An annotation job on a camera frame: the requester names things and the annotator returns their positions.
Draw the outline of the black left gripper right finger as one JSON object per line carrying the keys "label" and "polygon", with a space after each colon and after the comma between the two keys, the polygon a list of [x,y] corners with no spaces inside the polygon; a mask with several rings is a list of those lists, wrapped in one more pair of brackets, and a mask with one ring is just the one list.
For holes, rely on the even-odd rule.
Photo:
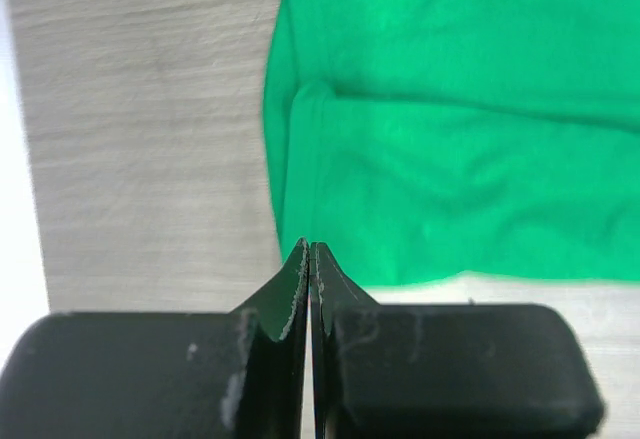
{"label": "black left gripper right finger", "polygon": [[604,418],[545,305],[381,304],[315,243],[310,309],[319,438],[586,438]]}

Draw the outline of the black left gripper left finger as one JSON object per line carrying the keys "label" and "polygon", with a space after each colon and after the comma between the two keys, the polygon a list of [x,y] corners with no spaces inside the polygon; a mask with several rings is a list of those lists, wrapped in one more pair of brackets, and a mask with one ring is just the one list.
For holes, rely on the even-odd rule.
{"label": "black left gripper left finger", "polygon": [[296,438],[310,248],[226,312],[69,312],[1,375],[5,438]]}

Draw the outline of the green t shirt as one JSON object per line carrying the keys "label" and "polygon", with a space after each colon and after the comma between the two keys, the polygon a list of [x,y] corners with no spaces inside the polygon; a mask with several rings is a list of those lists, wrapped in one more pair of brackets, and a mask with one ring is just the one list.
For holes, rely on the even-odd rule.
{"label": "green t shirt", "polygon": [[263,121],[283,254],[639,278],[639,0],[281,0]]}

